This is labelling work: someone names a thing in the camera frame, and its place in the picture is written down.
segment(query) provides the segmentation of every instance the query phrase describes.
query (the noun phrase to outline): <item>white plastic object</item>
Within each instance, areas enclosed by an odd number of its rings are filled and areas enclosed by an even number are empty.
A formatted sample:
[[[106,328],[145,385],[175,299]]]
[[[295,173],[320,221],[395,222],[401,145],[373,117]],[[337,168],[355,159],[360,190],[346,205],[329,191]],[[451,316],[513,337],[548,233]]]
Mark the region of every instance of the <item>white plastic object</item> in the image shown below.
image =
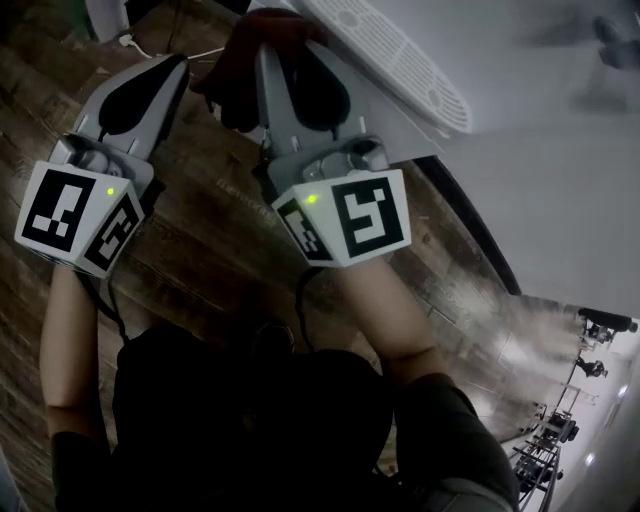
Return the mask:
[[[421,114],[470,133],[471,109],[436,63],[366,0],[302,0],[303,4]]]
[[[399,169],[294,185],[272,206],[310,265],[348,267],[411,244]]]
[[[130,180],[38,161],[14,238],[54,263],[104,278],[143,219]]]

